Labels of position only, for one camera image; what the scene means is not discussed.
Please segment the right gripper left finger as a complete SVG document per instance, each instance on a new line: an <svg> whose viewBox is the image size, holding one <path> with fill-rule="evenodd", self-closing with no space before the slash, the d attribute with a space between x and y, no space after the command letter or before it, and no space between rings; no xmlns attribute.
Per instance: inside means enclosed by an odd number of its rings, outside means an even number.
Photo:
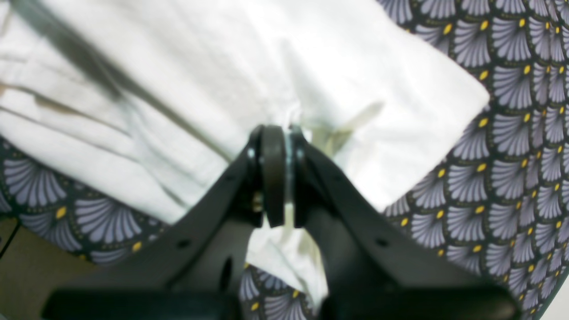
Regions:
<svg viewBox="0 0 569 320"><path fill-rule="evenodd" d="M56 289L47 320L240 320L252 231L285 221L286 142L258 126L205 196L150 245Z"/></svg>

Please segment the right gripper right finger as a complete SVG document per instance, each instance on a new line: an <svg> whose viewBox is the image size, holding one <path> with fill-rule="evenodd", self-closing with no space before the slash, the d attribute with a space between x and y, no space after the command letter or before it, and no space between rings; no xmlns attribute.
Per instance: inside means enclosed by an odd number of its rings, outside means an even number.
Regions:
<svg viewBox="0 0 569 320"><path fill-rule="evenodd" d="M287 134L295 227L318 245L320 320L518 320L507 289L439 257L365 200L301 129Z"/></svg>

